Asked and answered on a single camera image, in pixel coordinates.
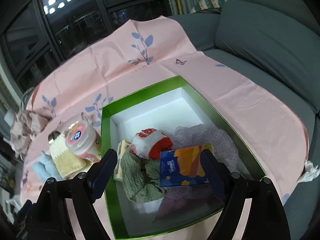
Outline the light blue plush toy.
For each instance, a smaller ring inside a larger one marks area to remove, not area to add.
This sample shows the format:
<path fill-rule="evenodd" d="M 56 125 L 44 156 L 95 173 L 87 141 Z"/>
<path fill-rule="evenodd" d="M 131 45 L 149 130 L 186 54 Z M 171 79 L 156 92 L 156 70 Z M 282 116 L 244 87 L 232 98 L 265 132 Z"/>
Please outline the light blue plush toy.
<path fill-rule="evenodd" d="M 33 163 L 32 168 L 40 181 L 43 183 L 51 177 L 55 178 L 57 181 L 63 180 L 56 168 L 55 163 L 53 162 L 51 155 L 45 154 L 44 151 L 40 152 L 40 158 L 37 162 Z"/>

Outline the beige white knitted cloth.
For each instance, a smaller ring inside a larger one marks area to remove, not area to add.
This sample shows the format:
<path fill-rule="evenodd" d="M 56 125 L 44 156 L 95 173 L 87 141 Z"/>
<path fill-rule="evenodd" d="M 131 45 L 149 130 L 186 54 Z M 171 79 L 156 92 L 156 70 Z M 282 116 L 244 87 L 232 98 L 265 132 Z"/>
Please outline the beige white knitted cloth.
<path fill-rule="evenodd" d="M 67 147 L 64 133 L 50 144 L 49 149 L 57 171 L 63 179 L 69 178 L 86 167 L 85 160 L 79 158 Z"/>

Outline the purple cloth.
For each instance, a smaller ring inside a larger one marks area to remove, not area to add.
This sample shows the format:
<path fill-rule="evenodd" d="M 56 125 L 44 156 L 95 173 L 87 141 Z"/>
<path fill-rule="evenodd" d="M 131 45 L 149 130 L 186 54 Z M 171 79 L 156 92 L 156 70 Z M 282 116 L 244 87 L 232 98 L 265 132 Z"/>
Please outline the purple cloth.
<path fill-rule="evenodd" d="M 180 126 L 170 139 L 173 143 L 171 150 L 211 144 L 214 151 L 212 154 L 217 161 L 224 163 L 229 171 L 236 171 L 238 149 L 223 129 L 204 124 L 192 127 Z M 224 203 L 214 196 L 210 183 L 161 188 L 165 190 L 165 195 L 155 215 L 156 221 L 198 220 L 221 210 L 224 206 Z"/>

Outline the blue orange tissue pack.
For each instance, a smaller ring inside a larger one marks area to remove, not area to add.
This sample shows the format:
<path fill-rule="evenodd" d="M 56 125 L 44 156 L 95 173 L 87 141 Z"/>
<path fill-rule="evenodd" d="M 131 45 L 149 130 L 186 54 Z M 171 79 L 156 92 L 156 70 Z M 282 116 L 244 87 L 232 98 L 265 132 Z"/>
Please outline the blue orange tissue pack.
<path fill-rule="evenodd" d="M 201 152 L 209 150 L 211 144 L 164 151 L 160 154 L 160 187 L 198 186 L 209 180 L 201 166 Z"/>

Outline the green towel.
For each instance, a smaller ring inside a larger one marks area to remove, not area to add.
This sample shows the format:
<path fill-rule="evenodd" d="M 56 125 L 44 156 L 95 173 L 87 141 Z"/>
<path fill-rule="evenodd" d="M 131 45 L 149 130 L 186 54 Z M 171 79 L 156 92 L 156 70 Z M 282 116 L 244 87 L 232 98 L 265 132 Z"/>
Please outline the green towel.
<path fill-rule="evenodd" d="M 125 153 L 121 160 L 123 187 L 127 198 L 134 203 L 147 203 L 164 197 L 159 186 L 160 161 L 143 159 Z"/>

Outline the cream tissue pack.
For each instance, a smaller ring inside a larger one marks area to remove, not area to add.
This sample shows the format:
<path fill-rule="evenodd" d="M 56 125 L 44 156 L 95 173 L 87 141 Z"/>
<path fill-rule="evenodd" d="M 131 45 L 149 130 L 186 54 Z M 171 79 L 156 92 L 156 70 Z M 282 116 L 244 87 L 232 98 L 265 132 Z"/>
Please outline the cream tissue pack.
<path fill-rule="evenodd" d="M 118 161 L 116 164 L 116 168 L 114 169 L 114 175 L 113 178 L 115 181 L 123 181 L 123 171 L 121 168 L 121 160 L 124 156 L 125 153 L 130 153 L 131 151 L 131 143 L 126 141 L 126 140 L 122 140 L 119 144 L 118 144 L 118 148 L 117 148 L 117 156 L 118 156 Z"/>

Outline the red white knitted cloth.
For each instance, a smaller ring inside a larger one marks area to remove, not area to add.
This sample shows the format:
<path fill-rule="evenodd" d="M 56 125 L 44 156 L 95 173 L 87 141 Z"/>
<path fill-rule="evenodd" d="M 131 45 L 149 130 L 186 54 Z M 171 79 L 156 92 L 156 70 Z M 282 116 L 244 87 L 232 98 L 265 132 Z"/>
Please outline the red white knitted cloth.
<path fill-rule="evenodd" d="M 160 159 L 161 152 L 172 149 L 171 139 L 154 128 L 143 129 L 132 140 L 130 151 L 143 159 Z"/>

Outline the glass bottle steel cap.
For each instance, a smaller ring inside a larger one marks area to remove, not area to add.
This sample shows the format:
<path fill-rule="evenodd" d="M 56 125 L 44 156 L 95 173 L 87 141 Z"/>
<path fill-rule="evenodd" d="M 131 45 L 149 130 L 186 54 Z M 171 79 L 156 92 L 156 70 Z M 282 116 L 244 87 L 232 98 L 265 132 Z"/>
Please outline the glass bottle steel cap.
<path fill-rule="evenodd" d="M 52 133 L 50 133 L 50 134 L 48 135 L 48 143 L 49 143 L 49 145 L 51 145 L 51 144 L 54 142 L 54 140 L 55 140 L 60 134 L 61 134 L 61 132 L 59 132 L 59 131 L 57 131 L 57 130 L 52 131 Z"/>

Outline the pink gum container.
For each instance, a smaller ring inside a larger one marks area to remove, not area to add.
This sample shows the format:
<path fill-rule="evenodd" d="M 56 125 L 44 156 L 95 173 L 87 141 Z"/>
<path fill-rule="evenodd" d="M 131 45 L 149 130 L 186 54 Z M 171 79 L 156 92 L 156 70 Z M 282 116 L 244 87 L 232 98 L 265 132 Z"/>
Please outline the pink gum container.
<path fill-rule="evenodd" d="M 99 162 L 101 159 L 100 135 L 85 120 L 77 122 L 66 135 L 66 146 L 81 159 Z"/>

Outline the crumpled beige fabric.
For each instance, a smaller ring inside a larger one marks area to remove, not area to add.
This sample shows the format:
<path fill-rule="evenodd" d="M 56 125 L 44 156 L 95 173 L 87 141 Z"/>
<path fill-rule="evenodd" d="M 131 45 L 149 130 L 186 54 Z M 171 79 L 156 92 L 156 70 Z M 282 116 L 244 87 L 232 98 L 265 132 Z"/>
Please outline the crumpled beige fabric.
<path fill-rule="evenodd" d="M 15 158 L 26 155 L 31 142 L 48 125 L 49 120 L 37 113 L 25 110 L 18 112 L 10 129 L 10 146 Z"/>

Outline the green cardboard box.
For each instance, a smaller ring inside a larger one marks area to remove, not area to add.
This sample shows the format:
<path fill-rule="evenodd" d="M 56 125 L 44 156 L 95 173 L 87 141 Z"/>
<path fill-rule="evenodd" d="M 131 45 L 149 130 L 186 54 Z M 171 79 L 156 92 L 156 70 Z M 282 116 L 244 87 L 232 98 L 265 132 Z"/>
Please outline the green cardboard box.
<path fill-rule="evenodd" d="M 122 140 L 130 141 L 144 128 L 170 135 L 179 126 L 199 124 L 223 129 L 238 149 L 239 157 L 254 180 L 266 175 L 253 152 L 222 115 L 181 76 L 138 90 L 103 107 L 101 152 L 116 150 Z M 135 204 L 125 196 L 121 182 L 110 179 L 105 190 L 106 207 L 115 239 L 143 239 L 180 231 L 219 213 L 217 204 L 201 204 L 189 211 L 158 221 L 161 204 L 155 200 Z"/>

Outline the grey sofa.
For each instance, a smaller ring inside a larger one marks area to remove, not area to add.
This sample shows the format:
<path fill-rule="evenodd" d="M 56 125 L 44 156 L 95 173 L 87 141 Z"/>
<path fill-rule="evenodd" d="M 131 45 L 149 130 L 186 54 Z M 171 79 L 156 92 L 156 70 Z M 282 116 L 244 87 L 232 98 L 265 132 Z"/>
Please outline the grey sofa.
<path fill-rule="evenodd" d="M 230 0 L 173 19 L 198 50 L 290 107 L 319 163 L 319 25 L 303 0 Z"/>

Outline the pink printed tablecloth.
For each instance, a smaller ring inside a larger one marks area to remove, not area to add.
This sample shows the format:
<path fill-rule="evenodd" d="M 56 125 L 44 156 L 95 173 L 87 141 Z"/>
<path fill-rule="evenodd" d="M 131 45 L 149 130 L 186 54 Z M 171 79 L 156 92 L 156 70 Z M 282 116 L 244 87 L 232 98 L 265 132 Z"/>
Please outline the pink printed tablecloth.
<path fill-rule="evenodd" d="M 302 120 L 249 78 L 197 51 L 183 28 L 165 17 L 128 21 L 52 72 L 27 108 L 50 119 L 31 143 L 21 200 L 36 201 L 43 182 L 32 165 L 49 153 L 48 135 L 82 113 L 101 135 L 103 107 L 138 90 L 181 76 L 233 127 L 253 152 L 283 203 L 293 193 L 308 156 Z"/>

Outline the striped cushion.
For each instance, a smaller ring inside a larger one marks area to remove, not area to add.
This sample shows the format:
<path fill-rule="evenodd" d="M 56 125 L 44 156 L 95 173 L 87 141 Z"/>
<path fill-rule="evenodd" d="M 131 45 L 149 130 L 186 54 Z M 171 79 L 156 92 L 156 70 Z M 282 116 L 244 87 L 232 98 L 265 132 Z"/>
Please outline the striped cushion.
<path fill-rule="evenodd" d="M 191 9 L 190 13 L 221 14 L 223 5 L 229 0 L 200 0 Z"/>

